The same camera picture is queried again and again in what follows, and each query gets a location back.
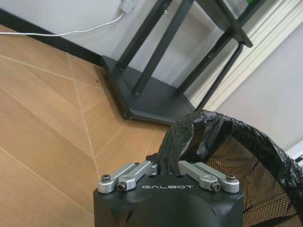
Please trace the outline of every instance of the logo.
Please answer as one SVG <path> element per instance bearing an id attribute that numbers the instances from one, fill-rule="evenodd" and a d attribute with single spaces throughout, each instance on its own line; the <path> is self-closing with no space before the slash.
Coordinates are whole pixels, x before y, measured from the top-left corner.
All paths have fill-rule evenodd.
<path id="1" fill-rule="evenodd" d="M 169 185 L 169 186 L 149 186 L 149 185 L 144 185 L 142 186 L 143 189 L 185 189 L 185 188 L 193 188 L 193 185 Z"/>

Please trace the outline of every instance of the black metal shelf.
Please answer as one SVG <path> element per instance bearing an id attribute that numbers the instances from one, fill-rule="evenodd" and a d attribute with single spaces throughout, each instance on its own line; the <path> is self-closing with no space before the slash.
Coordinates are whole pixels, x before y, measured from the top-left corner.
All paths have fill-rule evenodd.
<path id="1" fill-rule="evenodd" d="M 202 100 L 199 105 L 202 108 L 239 56 L 242 46 L 252 46 L 251 41 L 241 26 L 265 0 L 256 0 L 254 4 L 249 5 L 238 20 L 233 17 L 223 0 L 196 0 L 216 25 L 225 31 L 225 33 L 180 87 L 175 88 L 153 78 L 152 73 L 194 1 L 182 1 L 143 72 L 128 67 L 128 64 L 172 0 L 158 0 L 156 2 L 118 61 L 106 56 L 101 57 L 102 65 L 109 78 L 109 84 L 118 97 L 118 101 L 123 109 L 123 116 L 127 119 L 159 122 L 169 125 L 175 122 L 175 120 L 192 113 L 195 109 L 183 95 L 184 91 L 188 89 L 201 72 L 211 63 L 222 48 L 234 38 L 239 42 L 239 47 Z"/>
<path id="2" fill-rule="evenodd" d="M 131 67 L 120 70 L 116 63 L 111 58 L 102 57 L 102 65 L 106 72 L 110 72 L 109 83 L 124 110 L 124 117 L 171 125 L 195 110 L 183 94 L 176 92 L 175 87 L 153 77 L 140 96 L 133 95 L 132 89 L 141 72 Z"/>

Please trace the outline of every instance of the white wall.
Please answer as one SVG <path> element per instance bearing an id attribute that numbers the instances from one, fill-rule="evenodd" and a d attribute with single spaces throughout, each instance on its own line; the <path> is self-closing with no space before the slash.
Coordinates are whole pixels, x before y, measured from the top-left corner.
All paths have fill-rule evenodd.
<path id="1" fill-rule="evenodd" d="M 238 16 L 247 6 L 245 0 L 225 0 Z M 118 59 L 156 0 L 139 0 L 130 15 L 120 22 L 87 34 L 67 39 L 100 55 Z M 131 66 L 143 70 L 181 0 L 173 0 L 169 14 L 158 22 Z M 0 0 L 0 8 L 53 33 L 83 30 L 117 18 L 121 0 Z M 211 49 L 221 35 L 209 17 L 195 3 L 178 30 L 153 76 L 178 86 Z"/>
<path id="2" fill-rule="evenodd" d="M 302 41 L 303 24 L 217 109 L 263 131 L 285 150 L 303 139 Z"/>

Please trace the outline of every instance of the mesh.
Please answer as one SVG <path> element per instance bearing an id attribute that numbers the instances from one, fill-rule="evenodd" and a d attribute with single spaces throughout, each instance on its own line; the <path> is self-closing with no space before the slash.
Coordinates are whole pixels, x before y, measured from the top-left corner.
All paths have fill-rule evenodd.
<path id="1" fill-rule="evenodd" d="M 224 174 L 234 174 L 240 181 L 244 197 L 244 225 L 250 227 L 273 218 L 293 215 L 276 225 L 302 227 L 294 207 L 270 172 L 236 139 L 226 140 L 207 164 Z"/>

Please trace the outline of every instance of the silver metal bracket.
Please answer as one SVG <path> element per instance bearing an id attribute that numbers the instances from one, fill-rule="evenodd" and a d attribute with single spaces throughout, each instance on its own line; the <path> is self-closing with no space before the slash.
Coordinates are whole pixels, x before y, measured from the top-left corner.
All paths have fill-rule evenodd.
<path id="1" fill-rule="evenodd" d="M 136 187 L 136 182 L 144 175 L 156 175 L 157 165 L 150 161 L 144 161 L 131 172 L 119 177 L 117 189 L 126 192 Z"/>
<path id="2" fill-rule="evenodd" d="M 237 193 L 240 190 L 240 182 L 236 179 L 235 175 L 225 175 L 203 162 L 197 162 L 194 166 L 208 174 L 216 176 L 223 191 Z"/>
<path id="3" fill-rule="evenodd" d="M 119 191 L 128 191 L 136 187 L 136 182 L 144 175 L 156 175 L 157 165 L 150 161 L 129 163 L 114 174 L 102 175 L 98 182 L 98 191 L 102 194 L 111 193 L 115 187 Z"/>
<path id="4" fill-rule="evenodd" d="M 201 188 L 214 192 L 218 192 L 220 190 L 221 187 L 219 181 L 214 175 L 203 172 L 201 169 L 187 161 L 179 161 L 178 167 L 181 175 L 189 175 L 199 183 Z"/>

